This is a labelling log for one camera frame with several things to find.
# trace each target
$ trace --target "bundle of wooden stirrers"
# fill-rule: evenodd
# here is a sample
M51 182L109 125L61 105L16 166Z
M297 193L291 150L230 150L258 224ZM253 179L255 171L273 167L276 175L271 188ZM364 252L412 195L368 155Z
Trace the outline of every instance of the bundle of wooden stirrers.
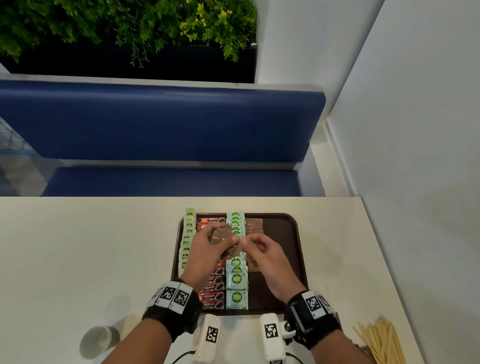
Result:
M380 316L374 325L358 325L361 333L356 327L353 327L354 331L370 348L378 364L407 364L395 326L384 316Z

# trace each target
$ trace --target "brown container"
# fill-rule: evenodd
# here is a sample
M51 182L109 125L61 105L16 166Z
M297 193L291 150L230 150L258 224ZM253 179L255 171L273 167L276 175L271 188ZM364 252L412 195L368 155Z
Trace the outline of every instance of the brown container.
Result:
M197 218L227 216L221 213L197 213ZM264 220L264 234L279 243L292 266L293 271L300 279L300 282L308 288L307 274L300 246L300 236L295 219L283 213L245 213L245 218L262 218ZM183 231L183 218L180 220L177 235L177 244L173 257L173 268L171 279L178 278L179 249L181 233ZM285 305L278 300L269 290L265 278L261 273L253 272L248 274L248 310L212 310L209 313L214 315L262 315L270 312L282 314Z

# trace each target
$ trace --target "white table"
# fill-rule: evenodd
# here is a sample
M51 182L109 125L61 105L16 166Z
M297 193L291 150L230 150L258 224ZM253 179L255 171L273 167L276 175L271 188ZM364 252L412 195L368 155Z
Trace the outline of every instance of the white table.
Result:
M78 345L90 327L116 323L124 337L170 278L186 207L290 214L309 286L339 312L345 334L360 343L351 326L384 314L407 362L423 363L357 197L0 198L0 362L85 363ZM221 330L215 363L265 362L259 316L222 317ZM192 341L178 338L166 363L192 349ZM297 343L288 351L313 363Z

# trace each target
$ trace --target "green foliage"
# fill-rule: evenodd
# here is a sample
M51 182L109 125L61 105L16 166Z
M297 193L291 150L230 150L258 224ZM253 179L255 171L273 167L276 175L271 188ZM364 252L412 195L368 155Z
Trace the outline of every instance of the green foliage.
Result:
M256 32L252 0L2 0L0 53L21 53L54 34L102 43L114 36L132 49L132 63L165 45L218 44L238 60Z

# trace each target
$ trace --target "blue bench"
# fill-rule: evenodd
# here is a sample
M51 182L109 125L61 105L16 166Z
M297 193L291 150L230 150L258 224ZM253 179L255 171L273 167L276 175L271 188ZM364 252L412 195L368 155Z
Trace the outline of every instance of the blue bench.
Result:
M0 80L0 117L46 158L268 168L64 167L43 196L300 196L292 167L324 106L314 91Z

